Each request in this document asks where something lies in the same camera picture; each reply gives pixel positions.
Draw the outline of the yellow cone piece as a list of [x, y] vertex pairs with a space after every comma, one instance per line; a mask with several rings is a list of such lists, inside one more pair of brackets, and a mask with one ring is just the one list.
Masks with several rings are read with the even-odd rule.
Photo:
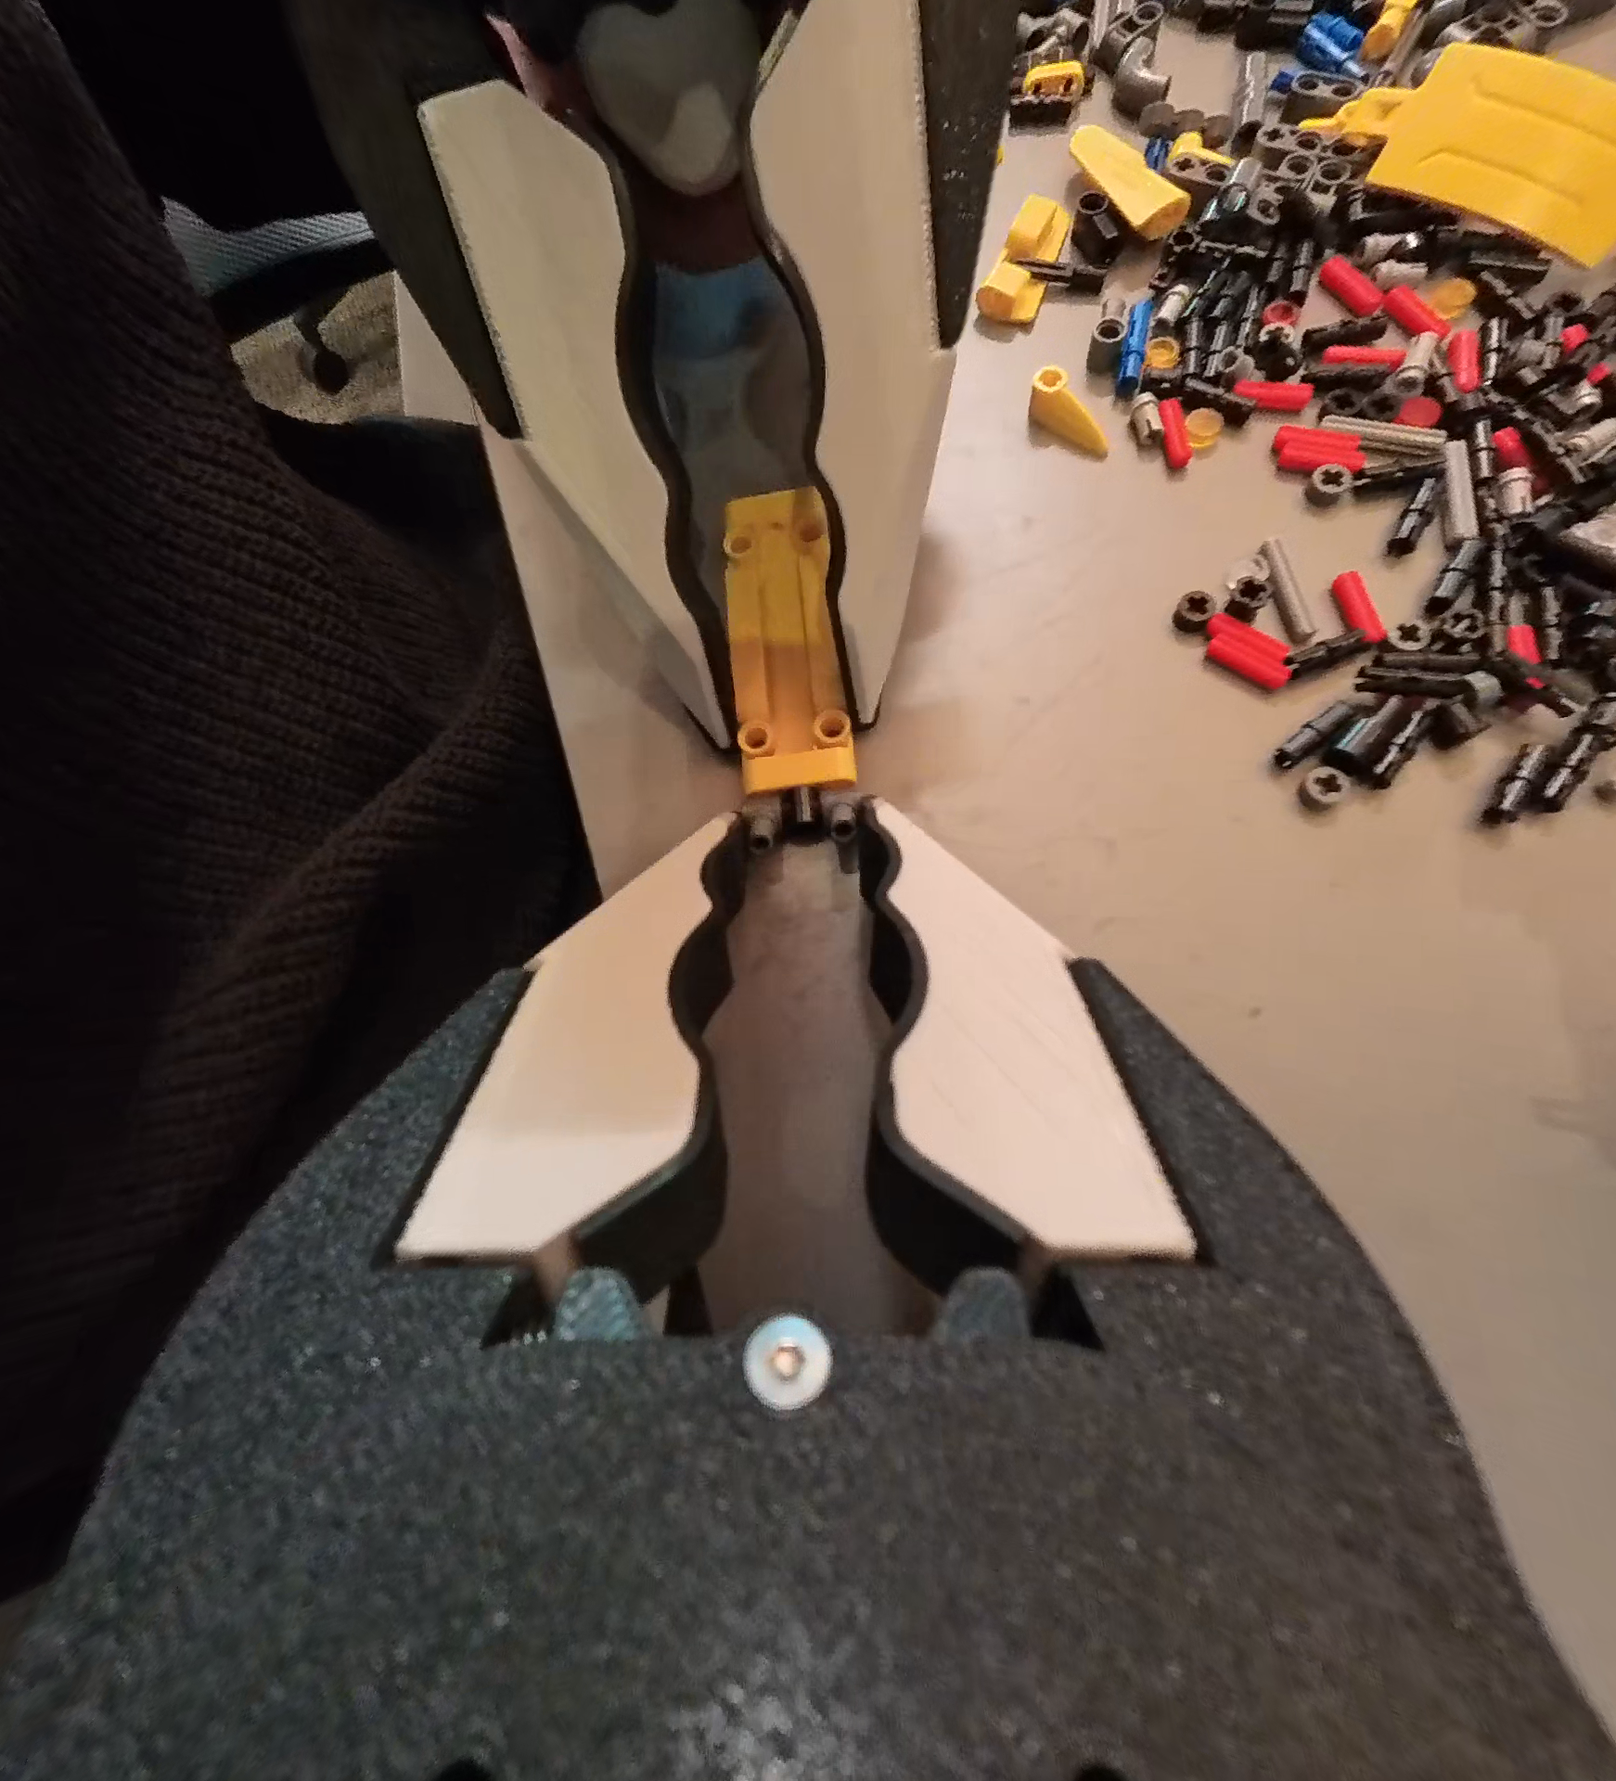
[[1034, 370], [1028, 398], [1028, 423], [1036, 434], [1060, 442], [1089, 458], [1109, 457], [1109, 434], [1072, 387], [1068, 370], [1043, 365]]

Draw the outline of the grey connector piece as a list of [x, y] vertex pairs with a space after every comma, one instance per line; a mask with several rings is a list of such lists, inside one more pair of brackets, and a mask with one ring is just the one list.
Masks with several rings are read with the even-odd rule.
[[790, 788], [748, 798], [740, 811], [748, 852], [752, 858], [768, 858], [787, 846], [818, 846], [834, 852], [834, 859], [844, 875], [856, 875], [864, 799], [848, 787], [816, 788], [821, 803], [818, 834], [794, 834], [788, 814]]

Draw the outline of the person's dark knit sweater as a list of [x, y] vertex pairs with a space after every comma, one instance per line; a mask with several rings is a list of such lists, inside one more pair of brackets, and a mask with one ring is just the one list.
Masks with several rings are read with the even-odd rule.
[[590, 890], [476, 432], [257, 404], [0, 3], [0, 1605], [240, 1227]]

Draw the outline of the yellow curved wedge piece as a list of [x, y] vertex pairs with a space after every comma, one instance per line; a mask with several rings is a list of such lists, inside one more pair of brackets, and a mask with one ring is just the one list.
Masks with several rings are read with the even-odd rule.
[[1109, 209], [1142, 241], [1157, 241], [1185, 224], [1189, 194], [1146, 166], [1142, 151], [1097, 124], [1082, 124], [1071, 137], [1071, 156]]

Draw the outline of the yellow angled connector piece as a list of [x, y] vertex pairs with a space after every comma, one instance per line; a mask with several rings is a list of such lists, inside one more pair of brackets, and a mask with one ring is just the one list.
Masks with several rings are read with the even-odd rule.
[[994, 268], [974, 290], [979, 319], [999, 327], [1036, 321], [1050, 283], [1034, 264], [1057, 264], [1071, 235], [1071, 214], [1054, 199], [1028, 196]]

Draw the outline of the person's left hand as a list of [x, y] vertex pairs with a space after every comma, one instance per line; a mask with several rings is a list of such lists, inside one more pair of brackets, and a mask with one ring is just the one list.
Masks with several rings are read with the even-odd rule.
[[686, 274], [713, 274], [762, 256], [746, 187], [733, 176], [718, 189], [686, 194], [646, 179], [635, 196], [642, 251]]

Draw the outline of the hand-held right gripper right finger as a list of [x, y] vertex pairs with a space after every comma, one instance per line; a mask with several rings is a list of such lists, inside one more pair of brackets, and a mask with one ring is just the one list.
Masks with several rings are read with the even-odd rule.
[[887, 799], [864, 811], [869, 989], [887, 1018], [869, 1219], [913, 1280], [1199, 1261], [1199, 1234], [1111, 1056], [1093, 960]]

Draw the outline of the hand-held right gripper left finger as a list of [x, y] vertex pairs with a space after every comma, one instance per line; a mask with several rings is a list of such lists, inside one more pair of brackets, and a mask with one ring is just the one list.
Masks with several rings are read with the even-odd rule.
[[397, 1263], [507, 1264], [545, 1303], [581, 1269], [618, 1270], [642, 1303], [694, 1269], [729, 1191], [708, 1025], [735, 917], [737, 816], [721, 812], [519, 972]]

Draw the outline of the black office chair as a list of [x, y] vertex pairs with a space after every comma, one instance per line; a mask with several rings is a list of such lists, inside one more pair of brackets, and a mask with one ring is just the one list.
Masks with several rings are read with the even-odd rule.
[[174, 201], [163, 214], [257, 404], [317, 425], [401, 412], [393, 268], [363, 215], [229, 232]]

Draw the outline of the pile of small building pieces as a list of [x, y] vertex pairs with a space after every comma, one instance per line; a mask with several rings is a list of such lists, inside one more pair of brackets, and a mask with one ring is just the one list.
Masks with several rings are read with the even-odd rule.
[[1523, 717], [1479, 822], [1616, 799], [1616, 253], [1592, 268], [1370, 185], [1335, 115], [1413, 90], [1451, 42], [1554, 58], [1612, 3], [1018, 3], [1006, 124], [1097, 124], [1191, 199], [1142, 241], [1079, 166], [1047, 298], [1096, 298], [1072, 387], [1109, 397], [1170, 477], [1244, 429], [1311, 508], [1391, 504], [1381, 564], [1431, 540], [1418, 604], [1305, 584], [1266, 540], [1173, 608], [1220, 675], [1266, 694], [1348, 675], [1268, 754], [1307, 812], [1391, 788]]

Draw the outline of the yellow building brick piece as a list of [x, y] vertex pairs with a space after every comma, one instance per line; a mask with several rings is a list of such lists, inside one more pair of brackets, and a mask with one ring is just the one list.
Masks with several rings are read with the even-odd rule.
[[824, 593], [832, 541], [818, 491], [732, 501], [722, 545], [745, 792], [853, 788], [854, 728]]

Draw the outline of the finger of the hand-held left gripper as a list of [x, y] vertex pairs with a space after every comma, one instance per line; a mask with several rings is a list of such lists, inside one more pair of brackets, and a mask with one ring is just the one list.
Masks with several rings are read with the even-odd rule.
[[815, 462], [842, 523], [837, 617], [879, 714], [952, 381], [940, 343], [917, 3], [812, 1], [750, 115], [758, 207], [818, 338]]
[[504, 78], [419, 102], [511, 443], [646, 666], [732, 751], [729, 646], [697, 567], [688, 479], [651, 365], [653, 274], [612, 156]]

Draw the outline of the large yellow curved panel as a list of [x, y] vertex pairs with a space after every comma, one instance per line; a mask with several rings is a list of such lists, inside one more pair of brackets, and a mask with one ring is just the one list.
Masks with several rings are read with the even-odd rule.
[[1496, 224], [1592, 268], [1616, 253], [1616, 81], [1526, 51], [1451, 42], [1413, 90], [1335, 115], [1377, 142], [1370, 185]]

